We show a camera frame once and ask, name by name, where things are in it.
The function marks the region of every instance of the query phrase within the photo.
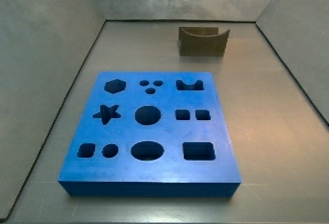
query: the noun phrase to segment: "square hole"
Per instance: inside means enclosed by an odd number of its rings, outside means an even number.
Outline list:
[[[197,117],[197,120],[211,120],[210,111],[197,110],[195,111],[195,117]]]
[[[213,161],[214,145],[209,142],[186,142],[182,144],[183,158],[188,161]]]
[[[95,148],[96,146],[94,143],[83,143],[79,148],[77,157],[84,159],[91,158],[95,153]]]
[[[176,110],[176,120],[190,120],[190,111],[188,110]]]

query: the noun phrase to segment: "gray floor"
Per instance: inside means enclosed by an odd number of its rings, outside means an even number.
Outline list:
[[[180,58],[179,26],[231,29],[226,55]],[[231,200],[69,197],[56,182],[98,71],[214,74],[243,184]],[[254,24],[108,22],[9,222],[329,222],[329,133]]]

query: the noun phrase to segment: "small circular hole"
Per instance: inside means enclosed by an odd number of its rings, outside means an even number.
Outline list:
[[[152,84],[156,86],[156,87],[160,87],[163,85],[163,82],[162,81],[154,81]]]
[[[159,143],[152,141],[143,141],[136,143],[131,148],[131,155],[140,161],[152,161],[163,155],[163,147]]]
[[[155,93],[155,89],[154,88],[147,88],[146,92],[147,92],[147,94],[154,94]]]
[[[104,148],[103,148],[103,156],[104,158],[114,158],[118,154],[118,146],[115,144],[108,144]]]
[[[152,125],[160,119],[160,111],[155,106],[142,106],[135,112],[135,119],[142,125]]]
[[[146,87],[146,86],[148,85],[148,81],[147,81],[147,80],[140,81],[139,85],[140,85],[142,87]]]

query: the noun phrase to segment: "blue foam block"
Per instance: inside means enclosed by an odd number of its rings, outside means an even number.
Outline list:
[[[231,197],[242,178],[211,74],[102,72],[57,181],[73,196]]]

